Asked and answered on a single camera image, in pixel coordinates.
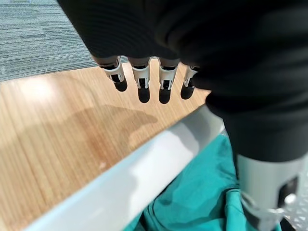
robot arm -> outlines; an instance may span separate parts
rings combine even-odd
[[[130,57],[144,103],[147,66],[133,59],[162,57],[162,103],[177,66],[162,60],[190,66],[182,98],[194,87],[212,90],[206,104],[229,134],[245,215],[271,230],[296,199],[308,151],[305,1],[58,1],[119,90],[126,88],[121,68],[104,59]]]

black glove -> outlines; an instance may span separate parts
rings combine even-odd
[[[193,84],[212,90],[206,104],[236,153],[287,161],[307,152],[307,1],[58,1],[96,57],[199,66]]]
[[[234,152],[273,162],[307,152],[307,1],[146,2],[157,41],[201,67],[192,83],[212,90],[206,104]]]

wooden tabletop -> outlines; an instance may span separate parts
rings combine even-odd
[[[26,227],[204,103],[205,91],[180,99],[184,65],[165,105],[158,101],[157,60],[146,104],[130,65],[123,68],[125,92],[99,67],[0,83],[0,231]]]

gray carpet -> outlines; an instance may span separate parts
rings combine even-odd
[[[0,0],[0,81],[91,66],[95,62],[55,0]],[[308,231],[308,180],[287,218]]]

green cloth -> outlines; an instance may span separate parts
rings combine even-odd
[[[229,139],[219,135],[125,231],[254,230],[238,188]]]

